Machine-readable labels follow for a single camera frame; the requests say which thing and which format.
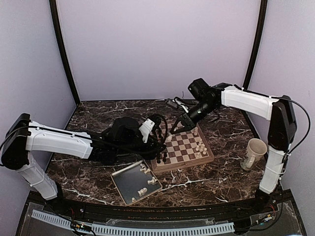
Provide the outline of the wooden chess board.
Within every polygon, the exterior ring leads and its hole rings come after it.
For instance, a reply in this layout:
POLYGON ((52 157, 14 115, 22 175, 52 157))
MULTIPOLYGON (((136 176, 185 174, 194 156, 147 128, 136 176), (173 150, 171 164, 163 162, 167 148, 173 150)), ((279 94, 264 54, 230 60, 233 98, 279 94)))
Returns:
POLYGON ((151 166, 155 173, 162 173, 166 171, 172 171, 176 169, 193 167, 196 165, 202 165, 213 162, 215 157, 212 150, 202 132, 200 126, 198 128, 198 135, 194 136, 194 129, 188 132, 182 132, 175 135, 169 135, 165 141, 166 149, 163 152, 165 154, 166 161, 158 164, 157 160, 151 161, 151 166), (203 155, 203 151, 196 151, 199 139, 202 139, 207 154, 203 155))

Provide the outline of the metal tray wooden rim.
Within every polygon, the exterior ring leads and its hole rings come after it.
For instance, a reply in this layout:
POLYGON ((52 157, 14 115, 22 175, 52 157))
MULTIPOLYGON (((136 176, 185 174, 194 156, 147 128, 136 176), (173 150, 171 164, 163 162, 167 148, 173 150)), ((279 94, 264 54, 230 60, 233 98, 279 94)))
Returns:
POLYGON ((145 161, 112 173, 111 179, 126 206, 162 190, 162 184, 145 161))

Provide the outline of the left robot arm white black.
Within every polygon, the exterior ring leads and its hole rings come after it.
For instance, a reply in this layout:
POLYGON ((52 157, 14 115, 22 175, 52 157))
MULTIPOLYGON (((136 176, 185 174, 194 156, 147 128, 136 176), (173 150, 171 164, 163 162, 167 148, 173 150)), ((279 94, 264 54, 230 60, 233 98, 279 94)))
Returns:
POLYGON ((48 127, 23 113, 7 132, 0 146, 0 165, 19 172, 58 214, 69 211, 62 188, 37 164, 32 151, 46 151, 76 156, 81 159, 113 165, 119 156, 138 154, 145 160, 156 158, 165 150, 167 131, 160 125, 166 119, 149 116, 142 124, 131 117, 114 120, 100 133, 75 132, 48 127))

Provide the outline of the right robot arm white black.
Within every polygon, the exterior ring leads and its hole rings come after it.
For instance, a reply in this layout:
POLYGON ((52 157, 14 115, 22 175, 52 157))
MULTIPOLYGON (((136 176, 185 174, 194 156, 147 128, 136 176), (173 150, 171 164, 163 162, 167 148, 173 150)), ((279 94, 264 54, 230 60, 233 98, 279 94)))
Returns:
POLYGON ((285 95, 268 96, 228 83, 209 86, 202 78, 194 80, 188 89, 198 104, 179 116, 170 130, 171 134, 193 130, 199 121, 220 106, 240 109, 270 122, 268 159, 259 190, 271 194, 294 150, 291 145, 297 131, 293 109, 296 102, 285 95))

